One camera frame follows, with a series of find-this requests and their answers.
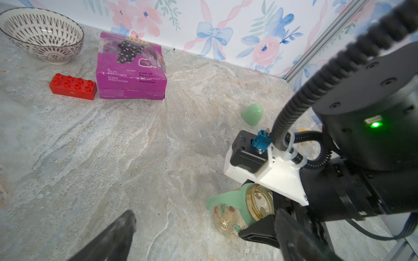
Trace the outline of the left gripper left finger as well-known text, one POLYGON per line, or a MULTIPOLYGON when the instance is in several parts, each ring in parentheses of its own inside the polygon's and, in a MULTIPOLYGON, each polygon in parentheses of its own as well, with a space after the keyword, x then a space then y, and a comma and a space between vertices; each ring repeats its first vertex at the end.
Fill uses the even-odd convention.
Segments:
POLYGON ((135 231, 135 214, 132 210, 127 210, 70 260, 125 261, 128 258, 135 231))

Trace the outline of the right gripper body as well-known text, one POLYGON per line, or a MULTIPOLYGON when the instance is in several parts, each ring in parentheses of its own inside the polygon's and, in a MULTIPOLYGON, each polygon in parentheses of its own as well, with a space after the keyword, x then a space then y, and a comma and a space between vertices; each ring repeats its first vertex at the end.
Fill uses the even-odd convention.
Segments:
POLYGON ((275 195, 275 206, 304 227, 418 210, 418 165, 389 171, 370 170, 337 157, 319 170, 299 171, 308 206, 275 195))

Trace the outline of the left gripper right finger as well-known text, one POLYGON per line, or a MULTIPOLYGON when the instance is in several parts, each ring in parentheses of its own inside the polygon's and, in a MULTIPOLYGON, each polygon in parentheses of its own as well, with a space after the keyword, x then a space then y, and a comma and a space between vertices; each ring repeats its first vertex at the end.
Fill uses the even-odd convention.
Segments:
POLYGON ((286 261, 341 260, 283 209, 275 214, 274 229, 286 261))

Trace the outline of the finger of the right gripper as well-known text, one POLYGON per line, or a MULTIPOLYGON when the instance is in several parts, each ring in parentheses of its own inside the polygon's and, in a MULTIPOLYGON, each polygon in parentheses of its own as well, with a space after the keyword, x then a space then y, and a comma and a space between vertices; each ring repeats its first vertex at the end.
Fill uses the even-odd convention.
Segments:
POLYGON ((275 216, 273 214, 257 221, 248 228, 241 230, 238 236, 254 243, 269 245, 274 248, 280 248, 276 231, 274 229, 275 216))

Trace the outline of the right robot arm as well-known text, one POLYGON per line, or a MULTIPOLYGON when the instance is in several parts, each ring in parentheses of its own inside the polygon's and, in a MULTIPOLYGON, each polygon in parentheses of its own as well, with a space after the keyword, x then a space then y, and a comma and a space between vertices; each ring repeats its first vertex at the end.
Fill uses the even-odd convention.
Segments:
POLYGON ((312 232, 325 221, 358 221, 408 213, 398 238, 418 226, 418 45, 372 59, 313 107, 321 132, 287 134, 285 142, 319 143, 319 156, 302 168, 309 205, 274 195, 312 232))

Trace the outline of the green bottle cap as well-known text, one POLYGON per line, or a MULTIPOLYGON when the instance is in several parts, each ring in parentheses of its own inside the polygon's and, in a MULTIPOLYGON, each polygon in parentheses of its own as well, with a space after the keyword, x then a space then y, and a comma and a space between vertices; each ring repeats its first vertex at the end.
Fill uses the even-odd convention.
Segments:
POLYGON ((243 120, 250 126, 257 126, 264 115, 264 108, 259 103, 249 105, 242 112, 243 120))

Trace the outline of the red toy brick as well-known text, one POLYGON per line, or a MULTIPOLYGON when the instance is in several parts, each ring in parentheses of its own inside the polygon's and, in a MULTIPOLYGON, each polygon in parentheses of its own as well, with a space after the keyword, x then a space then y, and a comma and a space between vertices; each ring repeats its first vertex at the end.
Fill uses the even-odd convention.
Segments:
POLYGON ((49 86, 53 94, 85 100, 94 100, 98 90, 96 83, 92 80, 62 74, 55 74, 49 86))

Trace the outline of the purple snack box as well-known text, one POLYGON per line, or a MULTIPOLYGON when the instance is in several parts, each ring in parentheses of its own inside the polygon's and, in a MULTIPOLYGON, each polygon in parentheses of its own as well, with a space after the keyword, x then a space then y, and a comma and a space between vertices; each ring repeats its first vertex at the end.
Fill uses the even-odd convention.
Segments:
POLYGON ((162 48, 102 32, 96 79, 102 99, 164 100, 168 78, 162 48))

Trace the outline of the patterned white bowl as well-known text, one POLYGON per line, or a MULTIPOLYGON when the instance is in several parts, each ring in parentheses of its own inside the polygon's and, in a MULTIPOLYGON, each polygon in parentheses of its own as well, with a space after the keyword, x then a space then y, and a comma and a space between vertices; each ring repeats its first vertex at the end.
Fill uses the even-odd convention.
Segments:
POLYGON ((67 64, 84 42, 84 31, 74 20, 39 8, 4 11, 1 32, 18 48, 54 65, 67 64))

